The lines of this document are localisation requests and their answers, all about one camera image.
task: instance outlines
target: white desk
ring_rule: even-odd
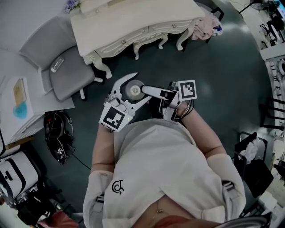
[[[184,32],[176,44],[182,50],[182,42],[193,33],[200,17],[204,12],[193,0],[113,0],[92,13],[71,16],[71,24],[85,62],[92,62],[110,78],[111,71],[102,58],[113,57],[134,45],[138,59],[140,46],[162,39],[162,49],[168,33]]]

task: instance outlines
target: person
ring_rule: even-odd
[[[212,228],[238,218],[246,200],[231,158],[196,110],[181,121],[149,119],[117,133],[99,125],[87,228]]]

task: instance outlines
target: gray floor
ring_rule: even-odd
[[[233,155],[237,143],[237,132],[259,129],[258,105],[272,96],[265,64],[242,17],[230,3],[216,3],[225,13],[223,35],[212,38],[208,44],[190,41],[186,51],[179,52],[175,46],[178,36],[170,35],[163,50],[158,49],[158,43],[143,46],[137,61],[131,48],[119,56],[103,60],[113,77],[105,85],[93,83],[88,86],[86,102],[75,94],[76,108],[68,110],[74,125],[76,154],[82,162],[91,165],[98,120],[106,95],[118,78],[132,72],[139,72],[138,79],[145,84],[160,87],[166,87],[170,81],[195,79],[198,95],[195,108],[218,134],[230,155]],[[269,134],[263,137],[269,142],[269,159],[273,138]],[[82,211],[90,171],[73,157],[60,166],[47,150],[43,130],[35,135],[32,144],[45,163],[48,179],[63,190],[64,198],[75,210]]]

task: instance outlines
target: desk drawer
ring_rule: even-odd
[[[149,26],[148,32],[182,33],[190,24],[191,20],[170,21]]]
[[[106,45],[105,47],[99,48],[95,51],[102,58],[113,57],[115,55],[118,55],[127,46],[131,45],[135,40],[139,39],[144,34],[147,34],[147,30],[148,30],[148,27],[134,31],[134,32],[122,37],[121,39],[118,39],[117,41],[115,41],[109,45]]]

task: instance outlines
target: white t-shirt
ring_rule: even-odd
[[[115,134],[115,158],[114,174],[89,176],[83,206],[88,228],[130,228],[164,195],[195,218],[220,223],[237,218],[245,206],[244,186],[231,158],[219,154],[206,160],[180,124],[150,119],[126,126]],[[222,181],[233,184],[234,200]]]

